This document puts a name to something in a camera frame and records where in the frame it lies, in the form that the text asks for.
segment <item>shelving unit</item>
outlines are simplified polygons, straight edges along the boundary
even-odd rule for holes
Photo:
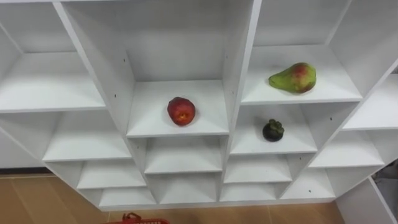
[[[104,211],[331,202],[398,158],[398,3],[307,3],[0,0],[1,136]]]

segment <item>pear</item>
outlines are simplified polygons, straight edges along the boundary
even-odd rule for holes
[[[311,90],[317,82],[316,71],[308,63],[295,63],[279,73],[268,78],[270,86],[291,93],[305,93]]]

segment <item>shelf board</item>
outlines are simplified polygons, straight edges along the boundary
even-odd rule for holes
[[[45,162],[124,159],[131,154],[108,111],[64,112]]]
[[[292,181],[284,156],[229,158],[224,183],[272,183]]]
[[[307,62],[317,70],[317,84],[312,90],[297,95],[268,84],[271,75],[297,62]],[[361,99],[354,83],[325,45],[253,47],[242,105],[345,102]]]
[[[309,169],[287,189],[280,199],[335,198],[324,169]]]
[[[216,201],[213,174],[172,174],[148,177],[160,204]]]
[[[0,113],[105,108],[75,52],[22,54],[0,83]]]
[[[144,186],[146,183],[132,160],[87,161],[77,189]]]
[[[344,131],[312,161],[310,167],[382,166],[377,149],[365,131]]]
[[[156,201],[147,188],[105,189],[99,207],[120,205],[155,205]]]
[[[262,129],[270,119],[285,129],[278,142],[269,142]],[[316,152],[317,147],[299,105],[243,106],[238,116],[231,154],[286,154]]]
[[[176,96],[189,99],[197,109],[192,123],[184,127],[174,124],[167,113]],[[130,138],[229,133],[221,80],[137,83],[131,111]]]
[[[270,184],[224,184],[220,202],[276,200]]]
[[[361,105],[344,130],[398,129],[398,74],[391,74]]]
[[[218,137],[154,138],[149,140],[146,174],[221,171]]]

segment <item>apple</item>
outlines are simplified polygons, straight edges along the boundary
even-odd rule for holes
[[[195,117],[195,105],[188,99],[175,97],[167,106],[172,121],[178,126],[185,126]]]

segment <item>dark purple fruit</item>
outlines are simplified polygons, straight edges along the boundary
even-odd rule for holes
[[[282,139],[284,131],[285,129],[279,121],[270,119],[269,123],[262,129],[262,136],[270,142],[276,142]]]

